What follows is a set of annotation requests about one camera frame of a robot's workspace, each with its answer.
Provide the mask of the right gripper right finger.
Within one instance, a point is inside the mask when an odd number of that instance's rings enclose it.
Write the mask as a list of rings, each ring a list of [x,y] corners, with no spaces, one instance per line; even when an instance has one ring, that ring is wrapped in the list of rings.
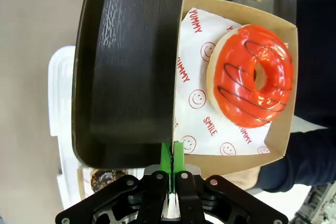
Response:
[[[288,223],[288,218],[219,175],[203,179],[184,163],[184,145],[174,143],[174,189],[181,223],[208,223],[209,215],[220,223]]]

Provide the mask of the person's left hand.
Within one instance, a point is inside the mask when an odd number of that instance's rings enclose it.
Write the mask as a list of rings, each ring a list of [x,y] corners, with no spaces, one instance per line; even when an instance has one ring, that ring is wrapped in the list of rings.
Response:
[[[231,182],[243,190],[249,190],[256,186],[261,167],[251,168],[232,174]]]

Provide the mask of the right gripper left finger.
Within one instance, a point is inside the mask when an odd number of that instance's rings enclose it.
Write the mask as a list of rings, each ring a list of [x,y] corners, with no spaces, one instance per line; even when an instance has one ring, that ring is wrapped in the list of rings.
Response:
[[[56,223],[159,223],[170,190],[171,145],[161,145],[158,165],[137,179],[125,175],[97,193],[62,211]]]

